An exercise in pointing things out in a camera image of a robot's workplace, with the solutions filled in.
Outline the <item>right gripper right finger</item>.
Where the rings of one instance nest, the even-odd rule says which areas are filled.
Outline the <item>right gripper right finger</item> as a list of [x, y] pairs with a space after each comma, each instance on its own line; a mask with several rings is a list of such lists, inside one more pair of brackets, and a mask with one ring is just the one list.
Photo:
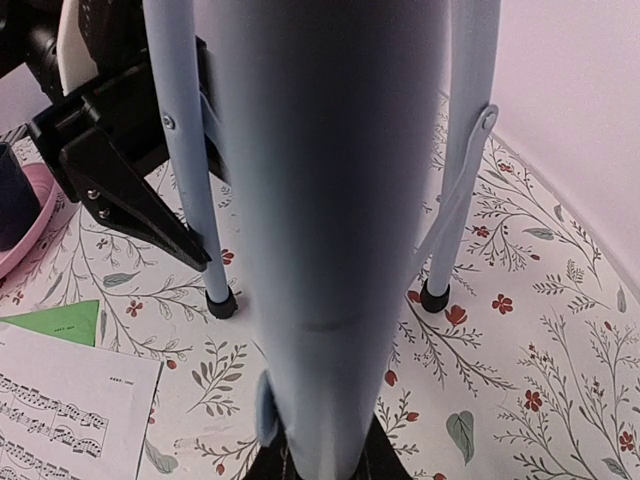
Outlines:
[[367, 480], [412, 480], [396, 454], [382, 425], [373, 417], [362, 454], [362, 478]]

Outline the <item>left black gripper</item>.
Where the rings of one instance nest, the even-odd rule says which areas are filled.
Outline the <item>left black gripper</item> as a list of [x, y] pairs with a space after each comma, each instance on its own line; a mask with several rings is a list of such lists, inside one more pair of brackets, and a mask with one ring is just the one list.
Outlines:
[[[105, 132], [89, 130], [94, 126]], [[202, 241], [142, 176], [167, 154], [147, 50], [56, 101], [28, 130], [45, 162], [56, 174], [63, 169], [74, 200], [100, 225], [196, 271], [206, 269], [211, 257]]]

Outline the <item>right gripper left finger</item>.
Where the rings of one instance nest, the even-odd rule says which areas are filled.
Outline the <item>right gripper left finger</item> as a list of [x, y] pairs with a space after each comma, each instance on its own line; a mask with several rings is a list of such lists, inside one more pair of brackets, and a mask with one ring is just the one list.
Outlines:
[[295, 466], [285, 435], [280, 432], [268, 447], [261, 447], [247, 480], [295, 480]]

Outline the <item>white sheet music page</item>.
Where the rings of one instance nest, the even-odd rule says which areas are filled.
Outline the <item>white sheet music page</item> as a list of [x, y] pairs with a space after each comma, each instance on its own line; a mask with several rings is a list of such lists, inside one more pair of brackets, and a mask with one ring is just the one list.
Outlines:
[[135, 479], [157, 360], [1, 326], [1, 476]]

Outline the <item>light blue music stand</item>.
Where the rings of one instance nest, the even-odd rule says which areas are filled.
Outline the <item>light blue music stand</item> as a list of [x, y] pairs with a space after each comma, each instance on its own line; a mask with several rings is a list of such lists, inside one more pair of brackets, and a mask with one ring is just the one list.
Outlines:
[[267, 367], [256, 436], [299, 479], [363, 479], [403, 297], [426, 261], [433, 310], [484, 143], [496, 1], [217, 1], [217, 106], [200, 94], [189, 1], [147, 1], [147, 41], [185, 215], [217, 235], [205, 142], [242, 220]]

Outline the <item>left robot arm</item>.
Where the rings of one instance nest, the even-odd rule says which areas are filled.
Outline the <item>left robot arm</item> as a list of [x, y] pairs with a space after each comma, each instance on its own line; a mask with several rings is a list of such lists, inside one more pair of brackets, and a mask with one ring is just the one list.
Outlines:
[[169, 157], [143, 6], [82, 1], [71, 18], [96, 73], [62, 89], [63, 4], [1, 4], [1, 73], [26, 65], [51, 106], [27, 124], [45, 164], [73, 203], [101, 225], [150, 243], [202, 272], [210, 255], [146, 177]]

